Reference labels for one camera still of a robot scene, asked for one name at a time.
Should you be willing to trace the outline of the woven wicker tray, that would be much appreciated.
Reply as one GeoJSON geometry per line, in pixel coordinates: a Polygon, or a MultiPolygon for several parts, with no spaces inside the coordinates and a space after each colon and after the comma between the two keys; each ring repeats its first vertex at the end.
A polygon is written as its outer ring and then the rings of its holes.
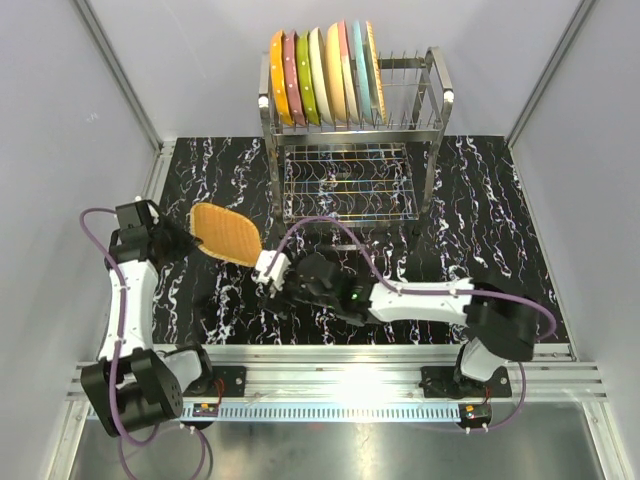
{"type": "Polygon", "coordinates": [[[201,241],[199,249],[218,260],[254,267],[262,251],[260,233],[250,219],[211,203],[192,206],[190,231],[201,241]]]}
{"type": "Polygon", "coordinates": [[[369,50],[371,54],[372,65],[374,68],[378,113],[381,117],[381,122],[386,124],[387,117],[386,117],[386,106],[384,102],[383,86],[381,81],[381,72],[380,72],[381,69],[380,69],[377,49],[375,45],[373,26],[369,21],[366,21],[366,28],[367,28],[367,36],[368,36],[368,45],[369,45],[369,50]]]}

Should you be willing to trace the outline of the pink and cream plate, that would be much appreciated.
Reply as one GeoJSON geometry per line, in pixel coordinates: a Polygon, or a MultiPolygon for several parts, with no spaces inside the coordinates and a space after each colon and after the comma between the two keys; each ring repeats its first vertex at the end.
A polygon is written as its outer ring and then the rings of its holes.
{"type": "Polygon", "coordinates": [[[353,70],[351,65],[351,55],[349,50],[346,22],[344,20],[338,23],[338,37],[347,110],[350,118],[350,123],[353,125],[357,125],[360,122],[360,115],[353,79],[353,70]]]}

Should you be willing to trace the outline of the yellow-green dotted plate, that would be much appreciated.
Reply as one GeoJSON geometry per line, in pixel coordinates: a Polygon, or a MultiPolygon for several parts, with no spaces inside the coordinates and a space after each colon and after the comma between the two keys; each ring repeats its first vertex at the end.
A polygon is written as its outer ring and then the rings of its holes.
{"type": "Polygon", "coordinates": [[[297,36],[295,53],[298,85],[304,113],[309,124],[319,126],[321,118],[318,112],[311,73],[308,30],[297,36]]]}

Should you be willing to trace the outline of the blue and cream plate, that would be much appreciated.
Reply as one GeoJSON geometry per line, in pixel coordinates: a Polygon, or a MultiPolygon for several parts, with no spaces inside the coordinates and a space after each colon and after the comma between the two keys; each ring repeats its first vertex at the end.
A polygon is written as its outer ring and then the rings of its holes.
{"type": "Polygon", "coordinates": [[[353,40],[354,46],[356,75],[359,88],[360,116],[365,123],[372,124],[374,121],[374,115],[372,111],[368,71],[364,53],[364,42],[360,22],[357,20],[352,23],[351,39],[353,40]]]}

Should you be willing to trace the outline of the orange dotted plate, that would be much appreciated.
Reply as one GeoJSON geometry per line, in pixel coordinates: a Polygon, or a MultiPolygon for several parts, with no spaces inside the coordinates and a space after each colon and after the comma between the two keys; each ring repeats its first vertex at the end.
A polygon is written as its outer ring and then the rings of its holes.
{"type": "Polygon", "coordinates": [[[273,99],[279,119],[287,126],[293,126],[294,120],[289,108],[283,63],[284,31],[274,33],[269,44],[269,60],[273,99]]]}

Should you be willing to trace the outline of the tan plate with bear drawing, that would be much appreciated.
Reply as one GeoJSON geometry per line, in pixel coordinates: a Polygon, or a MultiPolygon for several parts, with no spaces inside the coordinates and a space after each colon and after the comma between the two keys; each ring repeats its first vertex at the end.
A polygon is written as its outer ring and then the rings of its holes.
{"type": "Polygon", "coordinates": [[[327,31],[325,58],[327,63],[329,96],[338,122],[347,122],[347,107],[342,74],[339,24],[332,24],[327,31]]]}

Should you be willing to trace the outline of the pink dotted plate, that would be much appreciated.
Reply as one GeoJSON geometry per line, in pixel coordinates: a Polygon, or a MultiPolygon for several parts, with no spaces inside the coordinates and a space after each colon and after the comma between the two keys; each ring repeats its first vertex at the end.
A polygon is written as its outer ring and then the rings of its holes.
{"type": "Polygon", "coordinates": [[[289,110],[295,125],[306,126],[307,121],[298,85],[297,63],[296,63],[296,40],[297,33],[291,30],[284,36],[283,58],[284,76],[286,83],[286,93],[289,110]]]}

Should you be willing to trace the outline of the cream plate with drawing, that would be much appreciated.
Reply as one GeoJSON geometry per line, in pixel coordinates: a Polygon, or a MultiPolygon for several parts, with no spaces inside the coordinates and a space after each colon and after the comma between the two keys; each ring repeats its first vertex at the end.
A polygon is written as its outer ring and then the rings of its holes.
{"type": "Polygon", "coordinates": [[[309,33],[308,45],[312,82],[318,112],[322,122],[333,125],[335,119],[325,79],[325,46],[321,31],[318,27],[312,29],[309,33]]]}

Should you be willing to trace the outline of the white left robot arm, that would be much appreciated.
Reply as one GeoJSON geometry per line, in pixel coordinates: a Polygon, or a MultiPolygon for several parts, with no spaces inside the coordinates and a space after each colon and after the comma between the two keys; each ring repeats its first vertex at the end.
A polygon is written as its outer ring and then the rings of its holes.
{"type": "Polygon", "coordinates": [[[111,209],[118,226],[104,257],[111,284],[106,333],[95,363],[81,370],[82,389],[106,433],[131,441],[134,432],[178,418],[186,392],[209,394],[215,373],[197,343],[159,354],[153,343],[154,295],[168,263],[184,259],[200,243],[138,198],[111,209]]]}

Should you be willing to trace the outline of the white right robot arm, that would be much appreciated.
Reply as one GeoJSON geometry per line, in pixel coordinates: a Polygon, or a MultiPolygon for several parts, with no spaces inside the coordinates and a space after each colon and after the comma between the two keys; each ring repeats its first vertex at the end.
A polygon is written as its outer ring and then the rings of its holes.
{"type": "Polygon", "coordinates": [[[320,254],[292,262],[276,251],[261,252],[255,270],[268,289],[264,307],[278,317],[294,306],[313,305],[357,327],[416,320],[463,328],[469,337],[455,365],[423,378],[428,396],[482,396],[506,363],[529,362],[534,356],[535,307],[488,282],[373,281],[343,271],[320,254]]]}

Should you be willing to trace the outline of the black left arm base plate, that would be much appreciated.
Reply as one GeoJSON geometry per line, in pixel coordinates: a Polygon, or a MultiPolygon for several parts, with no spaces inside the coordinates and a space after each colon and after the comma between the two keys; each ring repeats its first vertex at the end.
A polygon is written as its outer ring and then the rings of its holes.
{"type": "Polygon", "coordinates": [[[218,365],[205,378],[197,395],[213,397],[222,395],[223,398],[243,398],[246,389],[247,369],[244,366],[218,365]]]}

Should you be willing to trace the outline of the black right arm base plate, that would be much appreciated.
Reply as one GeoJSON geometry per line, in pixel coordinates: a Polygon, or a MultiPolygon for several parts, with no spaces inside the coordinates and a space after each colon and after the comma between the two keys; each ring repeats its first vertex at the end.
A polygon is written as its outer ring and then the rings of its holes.
{"type": "Polygon", "coordinates": [[[462,400],[464,398],[510,398],[512,388],[505,367],[495,370],[487,381],[478,381],[462,375],[459,367],[423,366],[419,386],[425,398],[462,400]]]}

